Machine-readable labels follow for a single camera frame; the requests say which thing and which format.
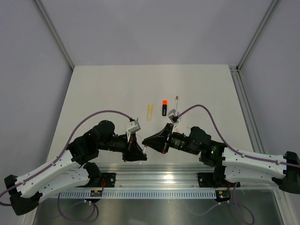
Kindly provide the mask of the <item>purple white pen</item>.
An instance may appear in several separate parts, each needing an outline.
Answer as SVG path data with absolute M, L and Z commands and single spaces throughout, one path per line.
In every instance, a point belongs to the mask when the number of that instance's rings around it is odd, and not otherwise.
M 143 156 L 144 156 L 144 157 L 146 157 L 146 149 L 147 149 L 147 146 L 144 145 L 144 146 L 143 146 L 143 150 L 142 150 L 142 153 L 143 153 Z

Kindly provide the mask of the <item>yellow highlighter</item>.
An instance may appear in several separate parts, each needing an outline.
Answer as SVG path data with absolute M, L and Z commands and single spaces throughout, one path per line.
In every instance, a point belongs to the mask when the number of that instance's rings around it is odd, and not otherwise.
M 152 113 L 153 113 L 153 104 L 149 104 L 147 110 L 147 121 L 152 120 Z

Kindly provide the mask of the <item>black orange highlighter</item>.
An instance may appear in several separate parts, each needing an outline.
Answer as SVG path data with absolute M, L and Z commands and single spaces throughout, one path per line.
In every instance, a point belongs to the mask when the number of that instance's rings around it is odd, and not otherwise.
M 162 116 L 164 117 L 167 115 L 167 107 L 168 107 L 168 101 L 164 99 L 162 101 Z

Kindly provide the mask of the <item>brown capped white pen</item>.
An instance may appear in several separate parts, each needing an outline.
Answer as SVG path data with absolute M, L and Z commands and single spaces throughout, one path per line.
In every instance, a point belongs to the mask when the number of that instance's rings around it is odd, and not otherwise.
M 175 98 L 175 102 L 174 102 L 174 109 L 175 109 L 175 110 L 177 110 L 178 99 L 179 99 L 179 97 L 178 97 L 178 96 L 176 96 L 176 98 Z

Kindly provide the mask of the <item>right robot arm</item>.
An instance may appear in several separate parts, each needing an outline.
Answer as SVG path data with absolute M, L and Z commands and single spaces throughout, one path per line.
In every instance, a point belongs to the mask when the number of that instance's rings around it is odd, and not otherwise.
M 207 182 L 215 188 L 241 182 L 261 182 L 276 184 L 284 192 L 300 192 L 300 159 L 294 152 L 268 155 L 232 150 L 225 143 L 212 140 L 211 135 L 199 127 L 192 127 L 190 134 L 185 135 L 175 132 L 172 123 L 142 143 L 162 154 L 172 148 L 199 156 L 200 162 L 214 168 Z

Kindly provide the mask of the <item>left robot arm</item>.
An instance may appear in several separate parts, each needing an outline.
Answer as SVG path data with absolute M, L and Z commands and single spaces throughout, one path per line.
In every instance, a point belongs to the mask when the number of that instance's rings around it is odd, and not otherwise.
M 137 143 L 136 132 L 140 130 L 137 120 L 129 122 L 124 135 L 117 135 L 114 130 L 111 121 L 103 120 L 68 144 L 57 159 L 23 176 L 7 176 L 4 182 L 15 214 L 24 215 L 47 198 L 67 189 L 95 187 L 101 183 L 101 171 L 91 162 L 100 150 L 119 152 L 125 162 L 147 160 Z

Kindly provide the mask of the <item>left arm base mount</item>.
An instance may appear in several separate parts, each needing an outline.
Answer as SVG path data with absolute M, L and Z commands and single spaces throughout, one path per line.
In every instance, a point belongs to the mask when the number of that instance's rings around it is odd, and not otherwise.
M 114 172 L 103 172 L 96 165 L 91 165 L 88 169 L 88 178 L 90 179 L 87 186 L 101 188 L 113 188 L 116 182 L 116 173 Z

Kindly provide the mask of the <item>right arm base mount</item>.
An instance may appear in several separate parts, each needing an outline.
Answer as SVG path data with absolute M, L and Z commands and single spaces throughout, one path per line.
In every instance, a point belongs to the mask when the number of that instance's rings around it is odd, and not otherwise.
M 233 188 L 235 182 L 226 180 L 225 170 L 228 166 L 221 164 L 205 164 L 214 168 L 213 172 L 199 172 L 197 174 L 198 185 L 200 188 Z

